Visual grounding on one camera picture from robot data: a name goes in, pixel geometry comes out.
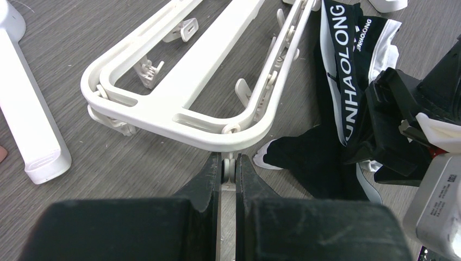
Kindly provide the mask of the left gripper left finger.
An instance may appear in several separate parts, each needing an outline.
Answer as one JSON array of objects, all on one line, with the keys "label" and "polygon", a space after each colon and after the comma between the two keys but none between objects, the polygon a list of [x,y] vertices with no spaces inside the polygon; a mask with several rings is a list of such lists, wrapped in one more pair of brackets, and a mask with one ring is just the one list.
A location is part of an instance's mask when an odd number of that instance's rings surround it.
[{"label": "left gripper left finger", "polygon": [[218,260],[222,159],[169,197],[67,200],[39,217],[20,260]]}]

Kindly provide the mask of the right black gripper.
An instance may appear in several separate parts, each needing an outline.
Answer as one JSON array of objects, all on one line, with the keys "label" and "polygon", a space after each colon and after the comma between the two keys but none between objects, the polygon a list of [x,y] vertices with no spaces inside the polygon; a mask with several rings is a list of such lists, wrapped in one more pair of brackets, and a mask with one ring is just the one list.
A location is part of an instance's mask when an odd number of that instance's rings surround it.
[{"label": "right black gripper", "polygon": [[345,164],[375,160],[377,183],[418,187],[439,153],[460,152],[460,43],[422,80],[388,68],[365,90]]}]

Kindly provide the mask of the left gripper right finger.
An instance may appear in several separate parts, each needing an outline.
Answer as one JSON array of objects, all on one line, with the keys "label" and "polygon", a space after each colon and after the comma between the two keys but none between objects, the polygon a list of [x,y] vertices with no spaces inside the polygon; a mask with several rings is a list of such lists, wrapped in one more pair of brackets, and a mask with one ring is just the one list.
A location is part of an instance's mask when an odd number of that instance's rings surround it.
[{"label": "left gripper right finger", "polygon": [[279,196],[238,155],[236,260],[411,260],[387,207],[364,201]]}]

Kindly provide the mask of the black boxer briefs white trim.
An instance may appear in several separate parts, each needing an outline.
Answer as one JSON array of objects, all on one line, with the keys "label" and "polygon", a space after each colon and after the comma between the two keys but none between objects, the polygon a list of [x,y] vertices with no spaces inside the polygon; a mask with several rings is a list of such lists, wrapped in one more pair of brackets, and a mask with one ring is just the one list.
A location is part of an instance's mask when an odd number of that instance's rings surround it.
[{"label": "black boxer briefs white trim", "polygon": [[381,164],[360,160],[346,164],[345,154],[365,126],[365,90],[387,68],[395,68],[392,41],[400,21],[364,15],[360,4],[323,1],[316,46],[316,98],[321,122],[300,136],[284,136],[254,155],[258,167],[289,170],[314,198],[382,203],[362,168]]}]

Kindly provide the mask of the white clip hanger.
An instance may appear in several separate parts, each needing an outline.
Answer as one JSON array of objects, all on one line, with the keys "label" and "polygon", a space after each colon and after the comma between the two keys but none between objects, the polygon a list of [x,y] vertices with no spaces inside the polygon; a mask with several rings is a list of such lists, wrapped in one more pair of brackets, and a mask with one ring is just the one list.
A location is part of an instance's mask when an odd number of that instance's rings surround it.
[{"label": "white clip hanger", "polygon": [[84,71],[80,89],[91,117],[124,135],[135,127],[223,154],[223,175],[234,182],[234,152],[251,147],[270,130],[297,46],[309,15],[320,1],[294,1],[287,17],[278,13],[281,31],[271,44],[253,90],[241,79],[235,93],[244,111],[219,119],[190,106],[254,20],[262,1],[231,1],[201,37],[159,83],[160,70],[147,53],[179,30],[187,41],[197,22],[187,19],[198,1],[170,1]]}]

